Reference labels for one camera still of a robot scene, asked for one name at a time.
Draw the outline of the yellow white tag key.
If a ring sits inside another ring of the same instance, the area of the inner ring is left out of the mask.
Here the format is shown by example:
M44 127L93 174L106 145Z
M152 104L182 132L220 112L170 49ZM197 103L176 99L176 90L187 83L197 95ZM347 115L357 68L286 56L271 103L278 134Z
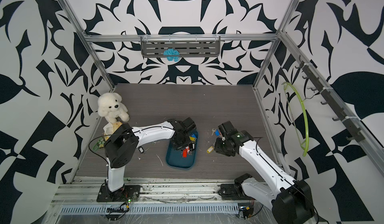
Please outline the yellow white tag key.
M211 145L211 146L207 149L207 153L212 153L214 150L215 150L215 147L214 147L213 145Z

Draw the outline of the blue tag key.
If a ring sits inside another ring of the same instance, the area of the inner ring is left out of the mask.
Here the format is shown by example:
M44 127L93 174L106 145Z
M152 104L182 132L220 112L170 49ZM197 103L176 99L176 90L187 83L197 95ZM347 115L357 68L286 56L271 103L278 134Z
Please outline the blue tag key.
M220 136L221 134L220 134L220 131L219 131L218 129L213 128L213 129L212 129L212 136L213 136L213 135L215 135L215 136Z

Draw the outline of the teal plastic storage box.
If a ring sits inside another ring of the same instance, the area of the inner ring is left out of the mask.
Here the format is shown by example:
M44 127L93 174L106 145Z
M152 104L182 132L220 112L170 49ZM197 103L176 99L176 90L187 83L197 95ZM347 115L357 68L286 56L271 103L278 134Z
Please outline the teal plastic storage box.
M196 141L193 142L193 146L195 148L190 149L187 152L185 152L184 150L173 149L174 142L170 140L166 154L166 163L168 166L184 171L190 170L194 166L197 156L196 149L198 147L199 137L199 134L196 129L191 132L190 137L196 138Z

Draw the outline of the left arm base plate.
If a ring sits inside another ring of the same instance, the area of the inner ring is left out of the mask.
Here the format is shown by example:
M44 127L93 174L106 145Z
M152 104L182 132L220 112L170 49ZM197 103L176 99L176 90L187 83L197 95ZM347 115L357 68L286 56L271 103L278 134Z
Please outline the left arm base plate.
M106 184L102 184L98 193L97 202L135 202L140 196L140 191L140 185L128 185L111 192Z

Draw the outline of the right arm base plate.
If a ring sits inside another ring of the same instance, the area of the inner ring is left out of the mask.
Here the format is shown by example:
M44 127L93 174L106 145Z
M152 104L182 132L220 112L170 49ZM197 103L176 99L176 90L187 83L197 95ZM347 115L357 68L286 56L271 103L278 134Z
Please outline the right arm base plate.
M251 200L245 195L239 184L221 184L218 194L224 201Z

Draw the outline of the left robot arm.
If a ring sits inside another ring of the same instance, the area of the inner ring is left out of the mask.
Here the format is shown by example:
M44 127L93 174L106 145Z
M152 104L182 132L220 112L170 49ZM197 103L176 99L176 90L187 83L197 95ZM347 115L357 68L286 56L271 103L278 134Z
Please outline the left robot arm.
M173 150L194 149L195 144L190 136L195 130L196 124L190 117L183 121L169 119L144 127L122 124L105 143L107 190L114 193L124 187L125 166L131 161L136 149L160 140L169 140Z

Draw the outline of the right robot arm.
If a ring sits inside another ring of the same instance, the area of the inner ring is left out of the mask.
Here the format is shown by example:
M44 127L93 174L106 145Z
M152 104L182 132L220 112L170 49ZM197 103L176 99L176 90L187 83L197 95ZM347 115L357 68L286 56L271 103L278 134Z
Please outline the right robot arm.
M215 152L241 156L266 182L262 185L244 174L232 185L221 185L218 194L223 199L256 200L272 212L279 224L303 224L315 216L310 186L283 171L247 131L238 131L227 121L218 126L217 133Z

